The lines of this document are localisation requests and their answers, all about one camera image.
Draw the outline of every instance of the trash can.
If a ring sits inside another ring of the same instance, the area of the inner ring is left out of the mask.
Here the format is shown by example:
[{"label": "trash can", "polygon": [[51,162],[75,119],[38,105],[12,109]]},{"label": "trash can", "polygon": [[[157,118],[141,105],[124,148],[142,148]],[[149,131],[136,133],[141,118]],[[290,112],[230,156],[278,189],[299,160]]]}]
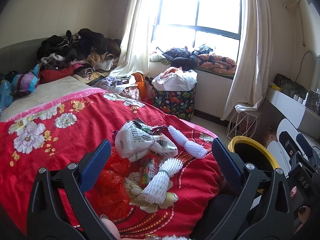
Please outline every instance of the trash can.
[{"label": "trash can", "polygon": [[273,171],[279,164],[273,155],[260,143],[245,137],[234,137],[229,145],[230,152],[237,153],[244,163],[253,163],[259,170]]},{"label": "trash can", "polygon": [[158,91],[153,87],[152,105],[166,114],[189,121],[195,109],[196,86],[197,83],[189,91]]}]

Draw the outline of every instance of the white chair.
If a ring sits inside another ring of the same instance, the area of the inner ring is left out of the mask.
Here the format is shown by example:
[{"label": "white chair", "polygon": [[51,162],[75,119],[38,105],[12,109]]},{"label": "white chair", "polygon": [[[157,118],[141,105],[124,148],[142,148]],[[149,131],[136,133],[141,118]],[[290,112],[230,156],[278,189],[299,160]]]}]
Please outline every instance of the white chair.
[{"label": "white chair", "polygon": [[[237,104],[235,109],[243,106],[243,104]],[[234,113],[230,119],[226,136],[229,140],[233,137],[241,135],[252,138],[257,130],[260,121],[260,113],[258,111],[243,111],[238,113],[234,110]]]}]

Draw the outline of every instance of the red floral blanket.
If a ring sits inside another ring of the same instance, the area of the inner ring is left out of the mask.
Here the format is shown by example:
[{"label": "red floral blanket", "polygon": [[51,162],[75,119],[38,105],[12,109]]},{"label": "red floral blanket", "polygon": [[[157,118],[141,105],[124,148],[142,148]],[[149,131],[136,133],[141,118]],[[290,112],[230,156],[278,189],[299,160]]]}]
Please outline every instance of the red floral blanket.
[{"label": "red floral blanket", "polygon": [[[74,98],[45,111],[0,123],[0,202],[14,223],[26,232],[29,196],[40,167],[50,171],[65,168],[93,151],[104,138],[114,146],[112,132],[138,117],[151,126],[173,125],[189,139],[204,145],[208,155],[197,160],[178,146],[177,158],[184,166],[171,178],[167,198],[161,205],[144,201],[139,187],[141,164],[132,163],[124,181],[131,200],[127,217],[114,223],[122,237],[190,234],[208,200],[219,192],[220,171],[210,154],[213,137],[205,134],[203,128],[191,127],[153,106],[111,93]],[[165,134],[174,142],[168,132]],[[100,215],[97,194],[94,188],[86,196]],[[73,226],[77,226],[70,208],[67,214]]]}]

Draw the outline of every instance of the headboard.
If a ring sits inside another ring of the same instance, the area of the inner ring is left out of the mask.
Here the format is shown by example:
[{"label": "headboard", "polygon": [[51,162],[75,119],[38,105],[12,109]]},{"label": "headboard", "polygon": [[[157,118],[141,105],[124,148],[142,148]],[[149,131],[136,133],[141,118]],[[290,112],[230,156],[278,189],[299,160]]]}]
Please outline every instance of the headboard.
[{"label": "headboard", "polygon": [[0,49],[0,72],[16,70],[23,74],[37,64],[37,50],[46,38],[23,41]]}]

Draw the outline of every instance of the barcode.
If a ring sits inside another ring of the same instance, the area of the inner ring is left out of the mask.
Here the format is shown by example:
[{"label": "barcode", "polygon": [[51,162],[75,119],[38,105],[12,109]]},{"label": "barcode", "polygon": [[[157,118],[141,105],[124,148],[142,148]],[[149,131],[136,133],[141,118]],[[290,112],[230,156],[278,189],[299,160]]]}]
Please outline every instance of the barcode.
[{"label": "barcode", "polygon": [[160,144],[162,147],[167,147],[168,146],[168,142],[167,141],[164,141],[164,140],[159,140],[157,141],[158,144]]}]

